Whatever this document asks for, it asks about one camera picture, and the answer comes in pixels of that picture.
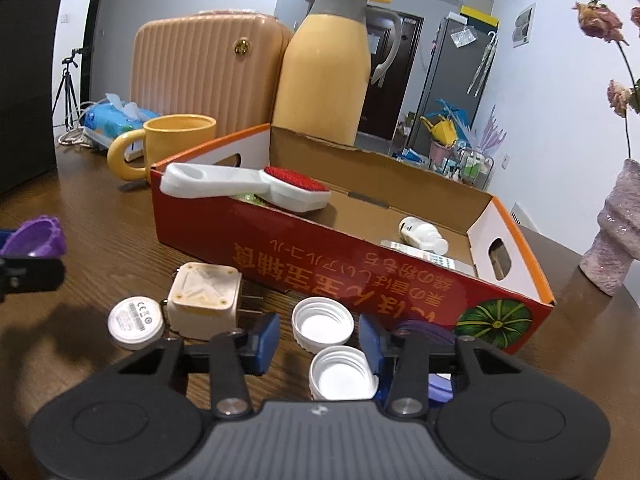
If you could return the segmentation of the purple scalloped lid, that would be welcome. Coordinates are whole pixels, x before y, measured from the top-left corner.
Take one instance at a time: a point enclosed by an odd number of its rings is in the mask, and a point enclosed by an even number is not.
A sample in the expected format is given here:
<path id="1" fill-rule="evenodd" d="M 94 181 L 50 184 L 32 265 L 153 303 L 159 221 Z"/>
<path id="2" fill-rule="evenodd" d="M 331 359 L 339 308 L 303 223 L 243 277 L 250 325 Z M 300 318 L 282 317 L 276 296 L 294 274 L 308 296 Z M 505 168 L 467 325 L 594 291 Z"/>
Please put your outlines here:
<path id="1" fill-rule="evenodd" d="M 7 257 L 61 258 L 66 250 L 62 226 L 50 216 L 24 222 L 1 243 L 1 255 Z"/>

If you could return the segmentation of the blue transparent jar lid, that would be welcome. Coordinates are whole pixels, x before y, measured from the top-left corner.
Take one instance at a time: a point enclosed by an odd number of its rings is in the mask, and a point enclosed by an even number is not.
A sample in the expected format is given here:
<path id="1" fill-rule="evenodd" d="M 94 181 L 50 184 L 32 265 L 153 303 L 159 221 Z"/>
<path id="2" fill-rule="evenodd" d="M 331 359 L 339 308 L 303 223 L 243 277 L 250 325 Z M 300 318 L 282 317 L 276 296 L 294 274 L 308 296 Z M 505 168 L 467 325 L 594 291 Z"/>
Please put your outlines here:
<path id="1" fill-rule="evenodd" d="M 428 339 L 433 348 L 454 350 L 454 343 L 456 342 L 456 336 L 450 330 L 426 321 L 409 320 L 400 322 L 395 327 L 395 333 L 397 335 L 421 334 Z M 430 371 L 427 383 L 428 400 L 430 400 L 431 408 L 437 408 L 442 404 L 448 403 L 454 397 L 451 374 L 445 372 L 444 368 L 438 364 L 434 354 L 430 356 L 428 361 L 428 370 Z"/>

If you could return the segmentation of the cream square plug adapter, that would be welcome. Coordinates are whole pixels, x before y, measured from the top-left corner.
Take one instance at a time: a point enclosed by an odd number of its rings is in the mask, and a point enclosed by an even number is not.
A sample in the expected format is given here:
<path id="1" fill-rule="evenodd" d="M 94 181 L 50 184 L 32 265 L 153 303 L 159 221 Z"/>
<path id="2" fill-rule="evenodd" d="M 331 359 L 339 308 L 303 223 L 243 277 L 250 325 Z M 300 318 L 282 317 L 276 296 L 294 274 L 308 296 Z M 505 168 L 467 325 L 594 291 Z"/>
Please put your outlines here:
<path id="1" fill-rule="evenodd" d="M 233 266 L 187 262 L 179 266 L 164 305 L 168 328 L 206 341 L 238 328 L 242 273 Z"/>

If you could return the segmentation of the white bottle cap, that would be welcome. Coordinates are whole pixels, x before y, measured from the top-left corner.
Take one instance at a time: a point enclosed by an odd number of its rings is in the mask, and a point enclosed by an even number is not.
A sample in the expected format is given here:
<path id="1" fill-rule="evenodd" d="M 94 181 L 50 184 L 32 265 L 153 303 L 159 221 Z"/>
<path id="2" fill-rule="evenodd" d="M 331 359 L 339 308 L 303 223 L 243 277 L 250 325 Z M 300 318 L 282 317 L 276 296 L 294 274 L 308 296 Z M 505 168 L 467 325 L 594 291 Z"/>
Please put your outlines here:
<path id="1" fill-rule="evenodd" d="M 314 400 L 371 400 L 378 378 L 361 350 L 332 346 L 318 352 L 309 367 L 309 390 Z"/>
<path id="2" fill-rule="evenodd" d="M 355 322 L 349 310 L 326 297 L 299 301 L 291 315 L 292 333 L 299 347 L 309 353 L 341 346 L 352 336 Z"/>

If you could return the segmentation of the small white round disc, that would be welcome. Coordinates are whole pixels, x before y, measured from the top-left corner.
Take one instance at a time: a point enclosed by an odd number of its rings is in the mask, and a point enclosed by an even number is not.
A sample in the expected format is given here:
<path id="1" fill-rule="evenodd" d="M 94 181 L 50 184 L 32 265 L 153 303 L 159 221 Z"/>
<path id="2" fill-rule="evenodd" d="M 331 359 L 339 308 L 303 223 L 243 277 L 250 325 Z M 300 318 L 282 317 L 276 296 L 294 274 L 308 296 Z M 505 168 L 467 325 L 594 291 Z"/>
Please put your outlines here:
<path id="1" fill-rule="evenodd" d="M 122 348 L 141 350 L 163 336 L 165 321 L 160 304 L 145 296 L 123 299 L 108 315 L 107 330 Z"/>

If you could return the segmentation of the white spray bottle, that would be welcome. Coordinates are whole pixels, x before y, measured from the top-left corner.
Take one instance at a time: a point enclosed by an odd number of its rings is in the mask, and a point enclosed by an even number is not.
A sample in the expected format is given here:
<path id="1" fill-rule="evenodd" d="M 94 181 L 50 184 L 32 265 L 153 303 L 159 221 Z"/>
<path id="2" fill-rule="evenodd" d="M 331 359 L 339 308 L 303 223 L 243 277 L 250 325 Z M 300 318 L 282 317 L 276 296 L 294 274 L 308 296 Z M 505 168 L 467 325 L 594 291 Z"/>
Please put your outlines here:
<path id="1" fill-rule="evenodd" d="M 416 217 L 406 217 L 399 222 L 398 229 L 400 238 L 414 248 L 434 252 L 439 256 L 448 252 L 449 244 L 446 238 L 443 238 L 436 226 L 430 222 Z"/>

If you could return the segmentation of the green sanitizer bottle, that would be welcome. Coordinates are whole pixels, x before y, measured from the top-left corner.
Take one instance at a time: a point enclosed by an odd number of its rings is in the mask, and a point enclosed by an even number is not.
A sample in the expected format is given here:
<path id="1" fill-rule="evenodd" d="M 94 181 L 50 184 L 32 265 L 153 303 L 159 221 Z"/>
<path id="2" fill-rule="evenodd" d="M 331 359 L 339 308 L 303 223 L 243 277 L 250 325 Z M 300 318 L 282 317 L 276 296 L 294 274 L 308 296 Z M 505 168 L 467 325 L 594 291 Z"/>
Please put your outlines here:
<path id="1" fill-rule="evenodd" d="M 239 194 L 235 195 L 234 198 L 236 200 L 240 200 L 243 203 L 249 203 L 257 206 L 265 207 L 266 203 L 255 194 Z"/>

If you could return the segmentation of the red white lint brush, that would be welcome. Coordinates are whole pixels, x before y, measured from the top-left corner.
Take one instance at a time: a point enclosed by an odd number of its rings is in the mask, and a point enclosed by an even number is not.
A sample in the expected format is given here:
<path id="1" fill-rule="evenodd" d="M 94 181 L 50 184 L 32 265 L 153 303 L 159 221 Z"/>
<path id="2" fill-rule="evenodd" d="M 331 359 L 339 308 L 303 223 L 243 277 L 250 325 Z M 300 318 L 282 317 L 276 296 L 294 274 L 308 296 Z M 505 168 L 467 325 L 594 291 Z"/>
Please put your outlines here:
<path id="1" fill-rule="evenodd" d="M 160 179 L 160 192 L 175 198 L 255 195 L 268 204 L 296 214 L 324 208 L 331 191 L 293 170 L 246 169 L 172 162 Z"/>

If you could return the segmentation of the red cardboard box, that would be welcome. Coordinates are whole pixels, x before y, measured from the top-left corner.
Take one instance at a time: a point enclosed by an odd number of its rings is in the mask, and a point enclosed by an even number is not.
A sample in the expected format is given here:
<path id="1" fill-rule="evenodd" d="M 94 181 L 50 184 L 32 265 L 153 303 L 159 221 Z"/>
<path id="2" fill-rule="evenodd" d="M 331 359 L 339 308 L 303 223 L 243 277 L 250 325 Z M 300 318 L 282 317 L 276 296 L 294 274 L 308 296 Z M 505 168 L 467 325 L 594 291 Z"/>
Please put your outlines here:
<path id="1" fill-rule="evenodd" d="M 551 313 L 544 272 L 498 198 L 378 153 L 270 125 L 190 148 L 178 162 L 293 170 L 327 186 L 329 203 L 292 214 L 232 197 L 160 192 L 168 162 L 151 169 L 158 239 L 284 292 L 337 300 L 386 325 L 423 320 L 521 348 Z M 454 270 L 396 250 L 399 222 L 416 217 L 446 238 Z"/>

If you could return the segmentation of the yellow mug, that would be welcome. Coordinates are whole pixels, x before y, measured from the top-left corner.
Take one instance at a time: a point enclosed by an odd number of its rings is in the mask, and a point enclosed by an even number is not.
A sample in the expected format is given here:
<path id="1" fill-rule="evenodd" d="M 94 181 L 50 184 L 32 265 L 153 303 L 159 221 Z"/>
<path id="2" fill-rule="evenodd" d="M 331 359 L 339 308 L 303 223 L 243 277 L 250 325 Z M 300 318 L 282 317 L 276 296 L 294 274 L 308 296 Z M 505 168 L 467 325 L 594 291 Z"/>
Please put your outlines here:
<path id="1" fill-rule="evenodd" d="M 172 114 L 147 120 L 140 129 L 118 136 L 107 152 L 107 166 L 124 181 L 150 180 L 156 162 L 215 139 L 217 122 L 198 114 Z M 133 167 L 124 159 L 129 145 L 143 143 L 143 166 Z"/>

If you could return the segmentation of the black paper bag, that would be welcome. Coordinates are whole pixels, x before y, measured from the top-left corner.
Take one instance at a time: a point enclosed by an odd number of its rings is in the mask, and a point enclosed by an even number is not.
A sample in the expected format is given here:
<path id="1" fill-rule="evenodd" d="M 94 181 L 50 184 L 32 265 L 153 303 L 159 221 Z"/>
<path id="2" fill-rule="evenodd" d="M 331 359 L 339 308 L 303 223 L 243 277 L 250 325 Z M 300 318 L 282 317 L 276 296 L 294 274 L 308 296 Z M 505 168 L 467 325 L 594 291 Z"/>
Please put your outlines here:
<path id="1" fill-rule="evenodd" d="M 56 167 L 51 92 L 60 3 L 1 0 L 2 192 Z"/>

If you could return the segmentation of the pink textured vase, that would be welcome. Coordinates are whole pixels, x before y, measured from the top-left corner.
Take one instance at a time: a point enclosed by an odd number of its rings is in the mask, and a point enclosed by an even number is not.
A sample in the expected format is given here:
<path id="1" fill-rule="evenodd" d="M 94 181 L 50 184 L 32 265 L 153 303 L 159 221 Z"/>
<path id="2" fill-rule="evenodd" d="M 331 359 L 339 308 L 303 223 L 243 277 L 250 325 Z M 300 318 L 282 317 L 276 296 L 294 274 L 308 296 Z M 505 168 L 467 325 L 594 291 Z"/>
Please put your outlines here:
<path id="1" fill-rule="evenodd" d="M 639 200 L 639 163 L 626 159 L 597 216 L 599 232 L 579 263 L 585 277 L 610 297 L 639 259 Z"/>

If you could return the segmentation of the pink ribbed suitcase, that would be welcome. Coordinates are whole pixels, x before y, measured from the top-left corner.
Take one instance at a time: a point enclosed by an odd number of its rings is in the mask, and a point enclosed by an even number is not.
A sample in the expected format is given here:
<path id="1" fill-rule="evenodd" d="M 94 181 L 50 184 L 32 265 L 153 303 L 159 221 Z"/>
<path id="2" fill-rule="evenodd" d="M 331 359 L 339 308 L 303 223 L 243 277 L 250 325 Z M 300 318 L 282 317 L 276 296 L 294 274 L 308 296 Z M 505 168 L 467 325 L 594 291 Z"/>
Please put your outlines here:
<path id="1" fill-rule="evenodd" d="M 160 115 L 200 114 L 217 136 L 271 122 L 293 33 L 272 15 L 211 10 L 142 25 L 129 96 Z"/>

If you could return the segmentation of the grey refrigerator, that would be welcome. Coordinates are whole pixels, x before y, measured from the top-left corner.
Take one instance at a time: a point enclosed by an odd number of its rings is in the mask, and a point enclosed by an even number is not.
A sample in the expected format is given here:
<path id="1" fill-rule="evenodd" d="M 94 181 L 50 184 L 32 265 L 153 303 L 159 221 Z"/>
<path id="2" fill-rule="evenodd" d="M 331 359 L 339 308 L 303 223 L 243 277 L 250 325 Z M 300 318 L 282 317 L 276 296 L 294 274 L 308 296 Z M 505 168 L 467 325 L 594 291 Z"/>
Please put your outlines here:
<path id="1" fill-rule="evenodd" d="M 474 120 L 480 104 L 482 92 L 475 94 L 474 90 L 468 92 L 468 88 L 497 29 L 476 18 L 468 18 L 466 24 L 475 29 L 476 40 L 460 48 L 454 44 L 451 35 L 464 29 L 464 25 L 452 18 L 443 18 L 439 24 L 416 110 L 416 121 L 409 136 L 409 148 L 421 155 L 428 154 L 431 135 L 420 122 L 420 117 L 440 112 L 442 104 L 439 100 L 463 110 L 470 122 Z"/>

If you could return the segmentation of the wall picture frame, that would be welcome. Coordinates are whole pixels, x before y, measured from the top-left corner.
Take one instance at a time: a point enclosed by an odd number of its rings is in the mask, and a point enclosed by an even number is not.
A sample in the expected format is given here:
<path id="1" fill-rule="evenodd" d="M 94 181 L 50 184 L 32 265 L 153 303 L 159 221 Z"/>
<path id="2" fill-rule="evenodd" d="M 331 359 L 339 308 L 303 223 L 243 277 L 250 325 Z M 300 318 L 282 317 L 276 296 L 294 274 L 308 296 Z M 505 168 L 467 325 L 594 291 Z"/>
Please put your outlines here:
<path id="1" fill-rule="evenodd" d="M 518 17 L 515 19 L 512 34 L 512 44 L 514 48 L 525 46 L 529 43 L 535 16 L 535 8 L 536 6 L 531 4 L 518 14 Z"/>

